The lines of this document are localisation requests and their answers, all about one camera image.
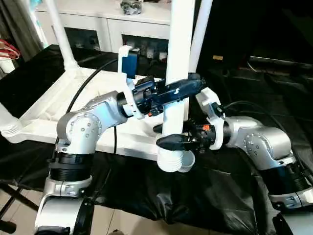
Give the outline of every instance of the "floor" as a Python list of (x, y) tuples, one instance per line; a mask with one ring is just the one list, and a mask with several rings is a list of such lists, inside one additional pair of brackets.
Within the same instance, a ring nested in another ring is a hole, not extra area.
[[(42, 193), (23, 190), (22, 194), (39, 205)], [(9, 196), (0, 191), (0, 209)], [(33, 235), (36, 212), (15, 201), (2, 218), (17, 225), (14, 235)], [(152, 221), (121, 210), (96, 206), (92, 222), (92, 235), (107, 235), (118, 229), (126, 235), (225, 235), (214, 231), (195, 228), (183, 224), (167, 225), (162, 221)]]

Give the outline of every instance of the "black cable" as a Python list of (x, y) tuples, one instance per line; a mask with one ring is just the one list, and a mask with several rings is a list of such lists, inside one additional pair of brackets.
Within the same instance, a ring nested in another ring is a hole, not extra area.
[[(113, 59), (113, 60), (110, 60), (109, 62), (105, 63), (104, 65), (102, 65), (101, 67), (99, 67), (95, 72), (93, 72), (87, 79), (86, 81), (81, 85), (81, 87), (78, 89), (78, 91), (76, 92), (76, 94), (74, 95), (72, 101), (70, 102), (68, 108), (67, 108), (67, 111), (65, 112), (65, 114), (69, 113), (75, 103), (75, 101), (77, 100), (78, 96), (80, 95), (80, 93), (83, 91), (83, 89), (86, 87), (86, 85), (101, 71), (103, 70), (106, 66), (110, 65), (110, 64), (113, 64), (114, 62), (116, 62), (118, 59)], [(57, 137), (56, 141), (55, 141), (55, 145), (59, 142), (59, 137)], [(114, 149), (116, 149), (116, 137), (115, 137), (115, 134), (114, 134), (114, 140), (115, 140), (115, 143), (114, 143)], [(54, 156), (55, 156), (55, 149), (53, 150), (53, 153), (52, 153), (52, 158), (54, 159)]]
[[(232, 106), (237, 106), (237, 105), (247, 105), (247, 106), (250, 106), (250, 107), (253, 107), (253, 108), (257, 108), (258, 110), (260, 110), (262, 113), (264, 113), (265, 115), (267, 115), (275, 124), (277, 127), (279, 127), (279, 129), (281, 129), (282, 131), (284, 131), (285, 133), (286, 130), (285, 128), (283, 127), (283, 125), (272, 115), (270, 114), (265, 108), (263, 108), (262, 106), (256, 104), (256, 103), (253, 103), (253, 102), (250, 102), (250, 101), (245, 101), (245, 100), (239, 100), (239, 101), (234, 101), (232, 103), (229, 103), (227, 105), (224, 106), (224, 109), (227, 110), (229, 109), (230, 107)], [(295, 158), (297, 159), (297, 161), (299, 162), (302, 170), (304, 172), (306, 172), (306, 169), (308, 169), (310, 171), (310, 173), (312, 174), (312, 171), (310, 170), (310, 168), (305, 168), (305, 166), (303, 165), (303, 161), (301, 160), (300, 156), (298, 155), (298, 153), (295, 151), (294, 149), (294, 146), (293, 146), (293, 143), (291, 141), (291, 150), (293, 152), (293, 155), (295, 156)], [(310, 184), (313, 186), (313, 180), (309, 177), (309, 175), (307, 175), (307, 179), (308, 181), (310, 182)]]
[(116, 148), (117, 148), (117, 130), (116, 126), (114, 127), (114, 151), (113, 154), (116, 154)]

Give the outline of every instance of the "black cylinder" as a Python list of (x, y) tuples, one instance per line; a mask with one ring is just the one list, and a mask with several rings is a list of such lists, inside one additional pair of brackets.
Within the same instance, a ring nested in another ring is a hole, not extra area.
[(50, 164), (50, 177), (58, 181), (81, 181), (90, 177), (93, 154), (56, 153)]
[(261, 170), (260, 174), (271, 195), (298, 192), (310, 187), (298, 163)]

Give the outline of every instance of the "black cloth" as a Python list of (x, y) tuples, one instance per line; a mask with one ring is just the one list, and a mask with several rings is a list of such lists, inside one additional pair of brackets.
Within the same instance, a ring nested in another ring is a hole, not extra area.
[[(117, 55), (74, 49), (81, 65), (97, 68)], [(93, 60), (86, 57), (95, 56)], [(147, 71), (143, 62), (138, 73)], [(115, 71), (117, 65), (107, 70)], [(149, 73), (165, 76), (164, 67), (156, 65)], [(0, 80), (0, 102), (20, 117), (63, 72), (63, 61), (57, 46), (50, 46), (11, 74)], [(263, 105), (285, 126), (296, 151), (312, 162), (313, 116), (312, 93), (306, 84), (293, 78), (269, 77), (252, 72), (234, 72), (223, 76), (220, 71), (202, 74), (223, 103), (249, 100)], [(229, 115), (238, 115), (230, 110)], [(268, 117), (248, 107), (248, 115), (274, 126)], [(190, 116), (202, 119), (194, 99)], [(0, 137), (0, 182), (27, 189), (43, 190), (47, 162), (53, 145), (35, 141), (10, 144)], [(253, 164), (239, 150), (222, 148), (196, 156), (188, 173), (167, 173), (153, 161), (96, 152), (90, 193), (100, 190), (99, 204), (122, 209), (152, 220), (182, 222), (193, 226), (239, 235), (274, 234), (271, 219), (277, 213), (270, 205), (267, 190)]]

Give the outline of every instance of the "white pipe fitting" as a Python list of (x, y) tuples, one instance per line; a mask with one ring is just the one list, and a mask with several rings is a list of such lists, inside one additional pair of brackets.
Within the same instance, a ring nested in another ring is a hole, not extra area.
[(60, 18), (57, 6), (54, 0), (46, 0), (45, 2), (48, 6), (50, 17), (51, 17), (52, 24), (53, 24), (54, 33), (58, 40), (59, 47), (60, 47), (60, 50), (64, 59), (64, 69), (66, 71), (75, 70), (79, 68), (79, 66), (76, 60), (74, 59), (72, 50), (70, 48), (70, 45), (67, 39), (67, 34), (61, 22), (61, 18)]
[(10, 114), (10, 112), (0, 103), (0, 132), (3, 137), (9, 138), (22, 130), (20, 120)]
[(190, 51), (189, 71), (196, 72), (213, 0), (202, 0)]
[[(195, 0), (172, 1), (166, 85), (188, 77), (194, 7)], [(183, 101), (165, 105), (162, 135), (181, 134), (183, 121)], [(178, 171), (183, 166), (184, 154), (160, 148), (157, 164), (164, 171)]]

